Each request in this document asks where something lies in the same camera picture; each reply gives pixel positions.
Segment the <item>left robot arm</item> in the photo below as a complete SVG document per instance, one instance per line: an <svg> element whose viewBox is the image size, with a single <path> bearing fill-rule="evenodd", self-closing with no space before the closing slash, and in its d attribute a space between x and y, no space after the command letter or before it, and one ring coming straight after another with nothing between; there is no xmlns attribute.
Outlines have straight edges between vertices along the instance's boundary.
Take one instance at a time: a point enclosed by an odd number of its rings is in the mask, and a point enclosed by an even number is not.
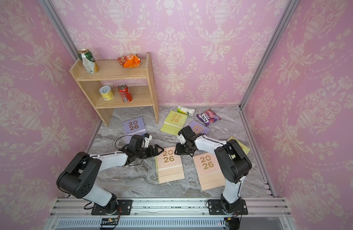
<svg viewBox="0 0 353 230"><path fill-rule="evenodd" d="M79 152L59 175L56 185L59 190L96 204L107 215L120 211L117 196L96 184L98 173L113 167L131 166L135 160L160 155L164 148L150 145L149 134L134 135L128 144L117 147L115 152L91 155Z"/></svg>

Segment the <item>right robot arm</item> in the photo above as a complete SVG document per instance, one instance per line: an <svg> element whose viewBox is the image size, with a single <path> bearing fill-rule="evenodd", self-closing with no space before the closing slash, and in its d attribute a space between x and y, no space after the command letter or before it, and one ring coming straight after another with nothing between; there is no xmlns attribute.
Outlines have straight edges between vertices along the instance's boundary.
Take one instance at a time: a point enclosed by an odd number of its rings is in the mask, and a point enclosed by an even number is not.
<svg viewBox="0 0 353 230"><path fill-rule="evenodd" d="M240 193L245 177L252 169L252 163L236 140L222 141L196 134L190 126L182 128L177 138L176 155L193 156L196 150L214 154L225 178L220 207L226 214L247 215L245 200Z"/></svg>

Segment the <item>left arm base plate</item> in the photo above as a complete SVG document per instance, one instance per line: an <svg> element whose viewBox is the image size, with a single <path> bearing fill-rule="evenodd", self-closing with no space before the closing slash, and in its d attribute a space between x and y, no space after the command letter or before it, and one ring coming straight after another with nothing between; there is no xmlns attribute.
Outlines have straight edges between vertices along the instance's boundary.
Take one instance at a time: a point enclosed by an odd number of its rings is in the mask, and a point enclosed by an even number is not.
<svg viewBox="0 0 353 230"><path fill-rule="evenodd" d="M94 204L91 215L130 215L133 201L131 199L111 200L106 206Z"/></svg>

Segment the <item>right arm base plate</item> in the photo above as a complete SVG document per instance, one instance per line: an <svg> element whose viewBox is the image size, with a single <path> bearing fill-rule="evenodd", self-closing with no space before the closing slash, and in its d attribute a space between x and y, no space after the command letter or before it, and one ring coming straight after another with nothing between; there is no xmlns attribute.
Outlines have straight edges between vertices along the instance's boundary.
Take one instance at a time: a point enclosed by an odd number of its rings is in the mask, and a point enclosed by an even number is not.
<svg viewBox="0 0 353 230"><path fill-rule="evenodd" d="M244 199L238 199L233 204L229 204L224 199L209 199L206 207L210 215L247 215L247 205Z"/></svg>

